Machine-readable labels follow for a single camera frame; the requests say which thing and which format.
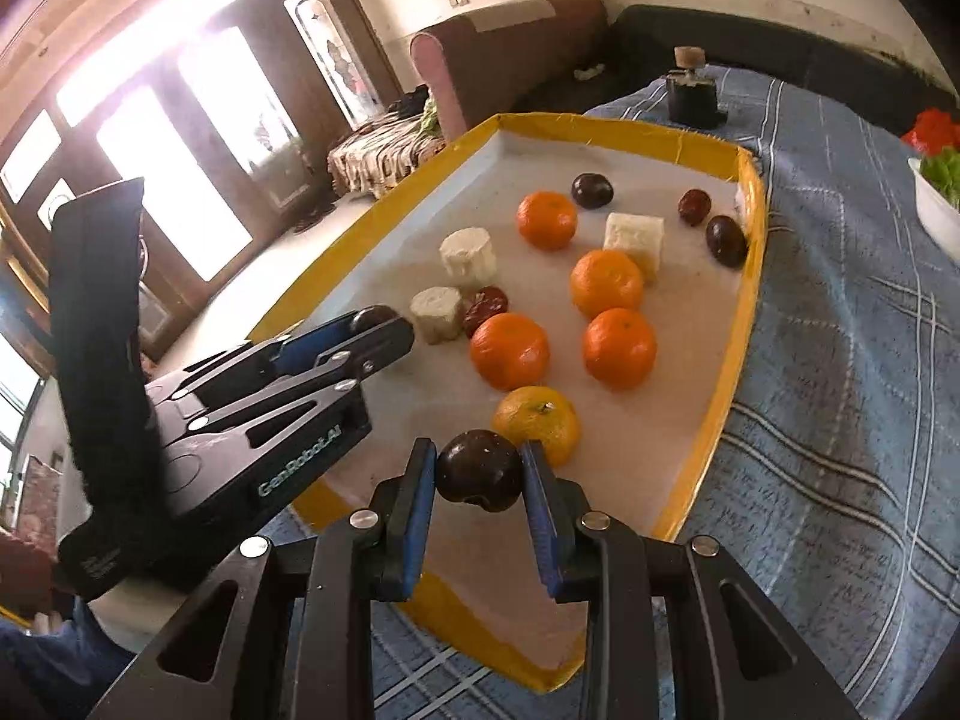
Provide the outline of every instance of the patterned blanket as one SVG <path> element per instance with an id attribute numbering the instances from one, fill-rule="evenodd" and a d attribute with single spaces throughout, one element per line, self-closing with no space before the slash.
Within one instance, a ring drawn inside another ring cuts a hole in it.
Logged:
<path id="1" fill-rule="evenodd" d="M 339 196 L 368 191 L 380 199 L 445 145 L 440 135 L 421 133 L 421 117 L 386 113 L 335 146 L 326 162 Z"/>

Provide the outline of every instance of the goat cheese log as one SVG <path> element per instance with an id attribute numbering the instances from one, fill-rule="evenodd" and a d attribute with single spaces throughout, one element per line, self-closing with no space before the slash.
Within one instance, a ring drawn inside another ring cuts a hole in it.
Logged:
<path id="1" fill-rule="evenodd" d="M 416 331 L 426 343 L 453 341 L 459 336 L 465 309 L 460 291 L 453 287 L 431 287 L 410 301 Z"/>
<path id="2" fill-rule="evenodd" d="M 490 233 L 483 227 L 467 227 L 448 235 L 440 244 L 440 259 L 457 287 L 478 290 L 493 284 L 496 255 Z"/>

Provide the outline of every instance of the orange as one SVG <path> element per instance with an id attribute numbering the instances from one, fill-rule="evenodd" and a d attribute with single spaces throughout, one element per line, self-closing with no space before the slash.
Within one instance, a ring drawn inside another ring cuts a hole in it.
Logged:
<path id="1" fill-rule="evenodd" d="M 577 232 L 577 206 L 558 191 L 527 194 L 517 208 L 517 229 L 530 245 L 544 251 L 559 250 Z"/>
<path id="2" fill-rule="evenodd" d="M 610 389 L 632 389 L 654 367 L 656 336 L 640 312 L 611 308 L 587 327 L 583 351 L 594 379 Z"/>
<path id="3" fill-rule="evenodd" d="M 580 420 L 573 404 L 549 386 L 522 386 L 496 407 L 491 430 L 520 448 L 523 442 L 544 444 L 546 461 L 562 466 L 580 440 Z"/>
<path id="4" fill-rule="evenodd" d="M 550 344 L 533 319 L 497 314 L 470 339 L 470 360 L 488 384 L 510 391 L 541 380 L 550 362 Z"/>
<path id="5" fill-rule="evenodd" d="M 570 274 L 570 298 L 587 319 L 611 308 L 635 309 L 643 299 L 643 274 L 622 251 L 589 251 Z"/>

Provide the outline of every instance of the genrobotai logo text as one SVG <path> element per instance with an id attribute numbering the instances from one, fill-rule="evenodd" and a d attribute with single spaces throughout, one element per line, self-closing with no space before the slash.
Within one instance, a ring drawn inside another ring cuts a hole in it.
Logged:
<path id="1" fill-rule="evenodd" d="M 296 471 L 299 471 L 306 466 L 306 464 L 313 460 L 318 453 L 325 450 L 326 447 L 330 446 L 342 435 L 343 430 L 341 429 L 340 425 L 335 425 L 334 427 L 330 428 L 326 433 L 326 437 L 321 437 L 318 439 L 315 445 L 302 451 L 299 458 L 296 458 L 296 460 L 291 460 L 288 464 L 286 464 L 286 466 L 283 466 L 283 470 L 280 471 L 280 473 L 272 478 L 269 482 L 264 482 L 262 485 L 260 485 L 256 489 L 257 494 L 261 498 L 266 498 L 270 493 L 272 493 L 291 476 L 293 476 Z"/>

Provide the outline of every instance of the blue plaid tablecloth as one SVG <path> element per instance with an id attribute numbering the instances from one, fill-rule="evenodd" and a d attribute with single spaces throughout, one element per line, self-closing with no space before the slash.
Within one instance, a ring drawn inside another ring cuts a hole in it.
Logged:
<path id="1" fill-rule="evenodd" d="M 769 76 L 707 71 L 730 114 L 714 134 L 760 161 L 769 239 L 682 538 L 719 538 L 860 712 L 892 719 L 960 620 L 960 269 L 920 228 L 898 138 Z M 664 81 L 590 114 L 668 124 Z M 378 718 L 577 715 L 579 679 L 534 696 L 395 608 L 373 627 Z"/>

